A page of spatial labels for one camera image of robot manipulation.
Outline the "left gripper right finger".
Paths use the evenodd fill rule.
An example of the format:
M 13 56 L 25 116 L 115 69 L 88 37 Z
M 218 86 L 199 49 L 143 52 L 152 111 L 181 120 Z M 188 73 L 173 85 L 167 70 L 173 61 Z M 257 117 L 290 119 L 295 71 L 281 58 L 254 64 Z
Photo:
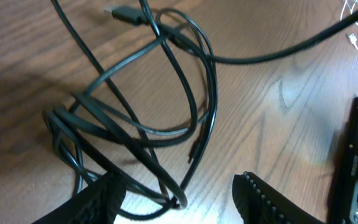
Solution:
M 252 172 L 234 176 L 232 198 L 244 223 L 321 223 Z

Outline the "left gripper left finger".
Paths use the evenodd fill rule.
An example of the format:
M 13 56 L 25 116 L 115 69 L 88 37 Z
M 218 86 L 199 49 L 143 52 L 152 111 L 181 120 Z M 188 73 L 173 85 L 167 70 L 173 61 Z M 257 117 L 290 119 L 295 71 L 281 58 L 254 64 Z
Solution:
M 113 224 L 126 196 L 126 179 L 105 174 L 34 224 Z

